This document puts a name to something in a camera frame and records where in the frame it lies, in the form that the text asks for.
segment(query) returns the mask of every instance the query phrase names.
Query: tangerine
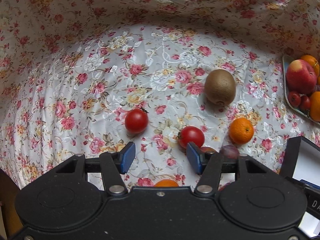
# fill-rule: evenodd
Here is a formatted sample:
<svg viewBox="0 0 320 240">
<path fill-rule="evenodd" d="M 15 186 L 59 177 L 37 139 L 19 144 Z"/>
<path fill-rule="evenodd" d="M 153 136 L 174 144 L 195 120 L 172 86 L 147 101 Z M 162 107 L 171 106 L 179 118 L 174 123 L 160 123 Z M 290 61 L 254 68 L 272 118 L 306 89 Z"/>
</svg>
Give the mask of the tangerine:
<svg viewBox="0 0 320 240">
<path fill-rule="evenodd" d="M 301 56 L 300 59 L 308 62 L 315 70 L 316 76 L 319 76 L 320 67 L 319 67 L 319 63 L 315 57 L 313 57 L 311 55 L 303 55 L 303 56 Z"/>
<path fill-rule="evenodd" d="M 310 101 L 309 115 L 316 122 L 320 122 L 320 91 L 314 92 L 310 97 Z"/>
<path fill-rule="evenodd" d="M 179 187 L 179 184 L 172 179 L 163 179 L 158 181 L 155 187 Z"/>
<path fill-rule="evenodd" d="M 229 127 L 229 136 L 236 144 L 248 143 L 253 133 L 254 129 L 251 122 L 244 117 L 235 119 Z"/>
</svg>

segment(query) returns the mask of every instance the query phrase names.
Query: wooden floor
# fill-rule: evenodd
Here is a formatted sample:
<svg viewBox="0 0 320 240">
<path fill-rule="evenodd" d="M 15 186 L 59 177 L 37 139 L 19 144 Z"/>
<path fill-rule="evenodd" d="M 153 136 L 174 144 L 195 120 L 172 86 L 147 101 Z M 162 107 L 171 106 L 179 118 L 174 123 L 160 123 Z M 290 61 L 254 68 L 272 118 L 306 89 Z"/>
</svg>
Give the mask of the wooden floor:
<svg viewBox="0 0 320 240">
<path fill-rule="evenodd" d="M 22 228 L 14 208 L 14 200 L 19 191 L 16 184 L 0 169 L 0 201 L 3 204 L 1 209 L 7 237 L 12 236 Z"/>
</svg>

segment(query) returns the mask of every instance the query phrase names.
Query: brown kiwi fruit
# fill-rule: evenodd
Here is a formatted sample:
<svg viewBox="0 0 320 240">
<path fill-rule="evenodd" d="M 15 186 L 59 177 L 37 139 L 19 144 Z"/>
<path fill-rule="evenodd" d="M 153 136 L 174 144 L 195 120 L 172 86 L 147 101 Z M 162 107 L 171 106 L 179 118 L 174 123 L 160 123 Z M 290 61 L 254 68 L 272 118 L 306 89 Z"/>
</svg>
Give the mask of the brown kiwi fruit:
<svg viewBox="0 0 320 240">
<path fill-rule="evenodd" d="M 208 100 L 215 105 L 229 105 L 236 96 L 236 82 L 228 71 L 213 70 L 205 81 L 204 93 Z"/>
</svg>

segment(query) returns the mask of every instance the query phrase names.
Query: silver bolt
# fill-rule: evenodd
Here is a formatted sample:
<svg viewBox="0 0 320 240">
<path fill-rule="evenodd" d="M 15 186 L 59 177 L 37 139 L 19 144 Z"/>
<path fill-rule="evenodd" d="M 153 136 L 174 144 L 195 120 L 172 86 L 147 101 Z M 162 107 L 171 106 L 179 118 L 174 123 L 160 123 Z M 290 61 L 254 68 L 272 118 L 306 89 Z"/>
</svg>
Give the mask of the silver bolt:
<svg viewBox="0 0 320 240">
<path fill-rule="evenodd" d="M 213 190 L 213 188 L 209 185 L 200 185 L 197 187 L 197 190 L 201 193 L 206 194 L 206 193 L 210 193 Z"/>
<path fill-rule="evenodd" d="M 124 192 L 124 187 L 121 186 L 121 185 L 112 185 L 109 188 L 109 191 L 114 193 L 114 194 L 120 194 L 120 193 Z"/>
<path fill-rule="evenodd" d="M 165 193 L 164 193 L 163 191 L 159 191 L 159 192 L 157 192 L 157 195 L 158 195 L 159 197 L 163 197 L 163 196 L 165 195 Z"/>
</svg>

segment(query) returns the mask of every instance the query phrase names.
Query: plate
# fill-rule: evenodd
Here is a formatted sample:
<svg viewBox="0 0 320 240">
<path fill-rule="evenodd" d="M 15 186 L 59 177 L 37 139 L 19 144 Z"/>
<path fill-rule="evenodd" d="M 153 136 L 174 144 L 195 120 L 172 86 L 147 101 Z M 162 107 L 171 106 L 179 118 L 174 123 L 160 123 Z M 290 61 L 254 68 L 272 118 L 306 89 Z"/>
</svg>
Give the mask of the plate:
<svg viewBox="0 0 320 240">
<path fill-rule="evenodd" d="M 285 73 L 290 65 L 290 63 L 294 61 L 293 57 L 290 57 L 289 55 L 283 55 L 282 56 L 282 63 L 283 63 L 283 80 L 284 80 L 284 97 L 285 100 L 287 101 L 288 105 L 291 107 L 292 110 L 298 112 L 299 114 L 303 115 L 304 117 L 308 118 L 309 120 L 311 120 L 312 122 L 320 125 L 319 122 L 316 122 L 314 120 L 312 120 L 309 116 L 307 116 L 306 114 L 304 114 L 303 112 L 301 112 L 298 108 L 293 107 L 292 105 L 290 105 L 289 100 L 288 100 L 288 94 L 289 94 L 289 89 L 287 88 L 287 83 L 285 80 Z"/>
</svg>

